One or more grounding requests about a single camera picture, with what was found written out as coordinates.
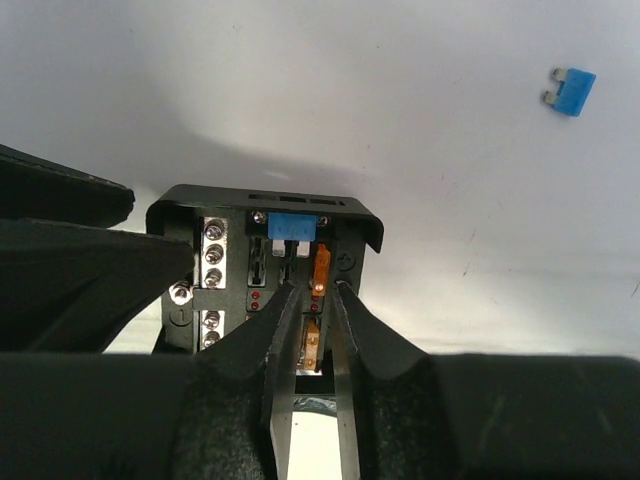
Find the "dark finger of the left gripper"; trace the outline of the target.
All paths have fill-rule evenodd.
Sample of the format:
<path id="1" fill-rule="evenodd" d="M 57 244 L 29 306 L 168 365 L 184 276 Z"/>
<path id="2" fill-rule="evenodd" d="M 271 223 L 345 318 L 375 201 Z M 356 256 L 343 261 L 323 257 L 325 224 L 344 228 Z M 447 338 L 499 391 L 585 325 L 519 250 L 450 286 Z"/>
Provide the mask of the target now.
<path id="1" fill-rule="evenodd" d="M 35 220 L 1 223 L 1 349 L 102 352 L 193 269 L 188 244 Z"/>
<path id="2" fill-rule="evenodd" d="M 108 228 L 132 212 L 134 192 L 118 183 L 1 147 L 1 217 Z"/>

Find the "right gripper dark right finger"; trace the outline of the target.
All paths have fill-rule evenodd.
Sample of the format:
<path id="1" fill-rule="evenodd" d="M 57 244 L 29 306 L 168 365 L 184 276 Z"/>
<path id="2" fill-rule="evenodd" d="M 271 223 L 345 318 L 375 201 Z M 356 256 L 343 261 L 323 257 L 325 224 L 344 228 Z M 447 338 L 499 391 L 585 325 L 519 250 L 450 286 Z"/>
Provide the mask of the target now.
<path id="1" fill-rule="evenodd" d="M 331 311 L 342 477 L 418 478 L 433 405 L 428 355 L 373 315 L 345 282 L 332 289 Z"/>

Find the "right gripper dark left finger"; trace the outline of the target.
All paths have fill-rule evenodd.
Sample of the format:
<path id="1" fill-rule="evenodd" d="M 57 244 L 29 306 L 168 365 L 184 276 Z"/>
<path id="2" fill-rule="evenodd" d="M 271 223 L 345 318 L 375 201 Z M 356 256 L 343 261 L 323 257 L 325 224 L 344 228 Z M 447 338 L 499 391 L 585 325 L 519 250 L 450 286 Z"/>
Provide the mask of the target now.
<path id="1" fill-rule="evenodd" d="M 302 289 L 286 284 L 195 356 L 195 478 L 286 478 L 301 323 Z"/>

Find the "orange blade fuse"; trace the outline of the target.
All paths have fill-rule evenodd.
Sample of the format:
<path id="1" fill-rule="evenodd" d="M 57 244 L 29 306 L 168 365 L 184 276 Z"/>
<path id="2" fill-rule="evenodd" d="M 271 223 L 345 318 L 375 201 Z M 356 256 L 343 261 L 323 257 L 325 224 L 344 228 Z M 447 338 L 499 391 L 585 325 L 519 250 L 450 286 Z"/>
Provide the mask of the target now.
<path id="1" fill-rule="evenodd" d="M 318 365 L 320 346 L 320 329 L 315 317 L 307 317 L 304 321 L 298 369 L 302 372 L 315 372 Z"/>
<path id="2" fill-rule="evenodd" d="M 328 247 L 320 243 L 314 258 L 314 268 L 312 276 L 312 293 L 316 297 L 323 297 L 329 284 L 331 252 Z"/>

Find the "black fuse box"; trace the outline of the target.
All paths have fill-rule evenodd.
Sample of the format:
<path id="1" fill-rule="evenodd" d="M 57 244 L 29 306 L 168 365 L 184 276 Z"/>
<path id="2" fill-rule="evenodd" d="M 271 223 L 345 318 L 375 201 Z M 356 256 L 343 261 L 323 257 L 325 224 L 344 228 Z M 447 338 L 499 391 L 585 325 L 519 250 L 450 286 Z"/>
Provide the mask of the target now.
<path id="1" fill-rule="evenodd" d="M 284 258 L 272 255 L 267 237 L 270 212 L 317 217 L 316 239 L 308 258 L 291 246 Z M 279 287 L 302 288 L 302 332 L 307 317 L 320 329 L 315 372 L 329 348 L 330 287 L 345 282 L 360 287 L 365 250 L 380 252 L 382 221 L 352 197 L 177 185 L 146 212 L 146 231 L 187 243 L 193 269 L 161 296 L 161 330 L 156 350 L 197 353 L 255 318 Z M 326 295 L 312 293 L 314 258 L 320 243 L 331 252 Z"/>

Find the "blue blade fuse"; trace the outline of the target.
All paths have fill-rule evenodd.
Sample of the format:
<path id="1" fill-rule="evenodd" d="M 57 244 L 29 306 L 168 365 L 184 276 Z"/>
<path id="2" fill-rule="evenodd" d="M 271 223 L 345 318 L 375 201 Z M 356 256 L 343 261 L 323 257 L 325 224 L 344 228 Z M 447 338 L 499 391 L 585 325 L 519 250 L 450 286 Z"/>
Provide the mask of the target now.
<path id="1" fill-rule="evenodd" d="M 284 258 L 291 246 L 297 258 L 308 258 L 316 239 L 317 217 L 307 214 L 270 212 L 267 237 L 272 242 L 272 255 Z"/>
<path id="2" fill-rule="evenodd" d="M 542 101 L 557 113 L 578 117 L 589 97 L 597 76 L 576 68 L 555 68 L 551 79 L 557 83 L 555 91 L 546 91 Z"/>

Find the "steel open-end wrench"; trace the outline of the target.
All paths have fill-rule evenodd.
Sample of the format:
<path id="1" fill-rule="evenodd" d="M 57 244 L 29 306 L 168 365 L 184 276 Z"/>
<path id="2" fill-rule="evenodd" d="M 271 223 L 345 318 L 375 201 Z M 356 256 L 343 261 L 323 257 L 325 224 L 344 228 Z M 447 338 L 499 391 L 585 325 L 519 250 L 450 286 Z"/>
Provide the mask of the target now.
<path id="1" fill-rule="evenodd" d="M 293 410 L 333 417 L 337 415 L 336 401 L 332 396 L 296 395 Z"/>

